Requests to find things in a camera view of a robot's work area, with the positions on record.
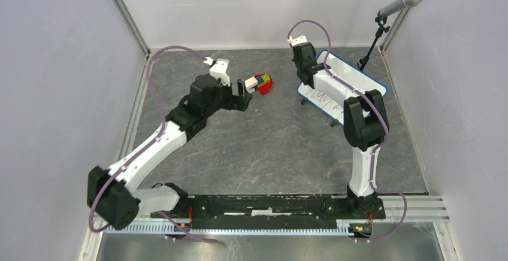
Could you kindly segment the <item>blue framed whiteboard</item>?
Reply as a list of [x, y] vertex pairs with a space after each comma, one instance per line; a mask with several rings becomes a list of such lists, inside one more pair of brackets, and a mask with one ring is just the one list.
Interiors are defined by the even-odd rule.
[[314, 77], [315, 88], [301, 83], [297, 92], [303, 102], [314, 105], [331, 118], [331, 126], [343, 125], [343, 102], [349, 97], [357, 97], [356, 91], [378, 90], [383, 96], [388, 93], [387, 87], [361, 72], [333, 53], [323, 50], [317, 56], [317, 62], [326, 62], [328, 70], [319, 71]]

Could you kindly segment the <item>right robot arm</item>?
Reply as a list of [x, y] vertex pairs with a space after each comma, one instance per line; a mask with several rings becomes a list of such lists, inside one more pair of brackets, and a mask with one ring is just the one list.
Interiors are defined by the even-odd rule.
[[374, 190], [377, 158], [389, 135], [383, 100], [386, 89], [328, 51], [317, 54], [310, 42], [292, 45], [291, 49], [301, 84], [342, 104], [338, 122], [353, 151], [344, 211], [361, 218], [378, 200]]

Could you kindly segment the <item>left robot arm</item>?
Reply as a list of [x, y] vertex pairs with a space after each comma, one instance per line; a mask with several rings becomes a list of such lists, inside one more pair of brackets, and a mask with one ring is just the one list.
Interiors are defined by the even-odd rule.
[[189, 94], [163, 116], [161, 125], [148, 139], [108, 168], [94, 167], [87, 185], [89, 226], [93, 226], [95, 214], [115, 229], [124, 229], [138, 216], [158, 211], [177, 218], [184, 216], [188, 201], [174, 186], [138, 186], [166, 157], [203, 130], [214, 113], [247, 110], [255, 88], [243, 80], [238, 80], [237, 86], [238, 93], [233, 94], [232, 86], [225, 80], [210, 74], [198, 76]]

